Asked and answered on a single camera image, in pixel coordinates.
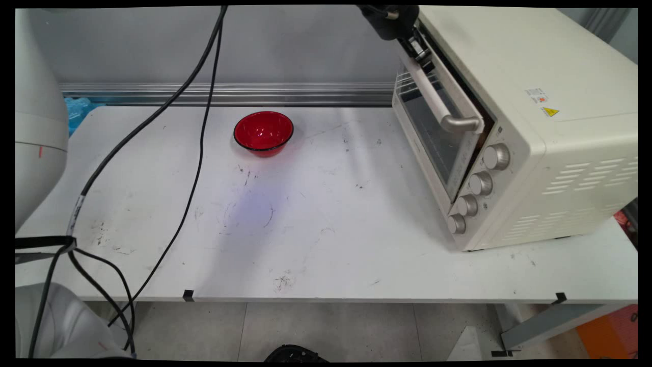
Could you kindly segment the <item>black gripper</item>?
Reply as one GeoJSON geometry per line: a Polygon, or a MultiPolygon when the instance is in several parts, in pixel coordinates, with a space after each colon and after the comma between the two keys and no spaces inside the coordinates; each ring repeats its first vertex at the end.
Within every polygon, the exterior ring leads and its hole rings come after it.
{"type": "Polygon", "coordinates": [[[417,27],[418,5],[357,5],[363,17],[383,40],[398,39],[405,53],[425,74],[435,69],[432,51],[417,27]]]}

